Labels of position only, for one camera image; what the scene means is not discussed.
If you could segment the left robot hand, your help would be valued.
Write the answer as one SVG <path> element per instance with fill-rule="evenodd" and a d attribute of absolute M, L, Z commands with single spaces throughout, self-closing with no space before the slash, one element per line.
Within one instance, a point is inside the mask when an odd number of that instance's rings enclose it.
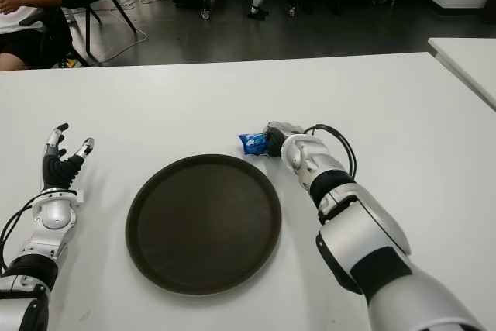
<path fill-rule="evenodd" d="M 42 156 L 41 191 L 55 188 L 68 190 L 95 147 L 95 140 L 87 138 L 71 157 L 63 160 L 66 150 L 60 149 L 59 145 L 64 140 L 63 133 L 67 129 L 68 123 L 60 124 L 47 139 Z"/>

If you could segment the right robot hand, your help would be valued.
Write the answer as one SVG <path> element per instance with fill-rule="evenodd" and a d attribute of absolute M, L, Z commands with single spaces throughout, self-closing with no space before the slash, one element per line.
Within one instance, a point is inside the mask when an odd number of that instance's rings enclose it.
<path fill-rule="evenodd" d="M 284 141 L 294 134 L 302 134 L 303 128 L 288 122 L 271 121 L 264 129 L 267 140 L 267 156 L 276 158 L 281 156 L 281 148 Z"/>

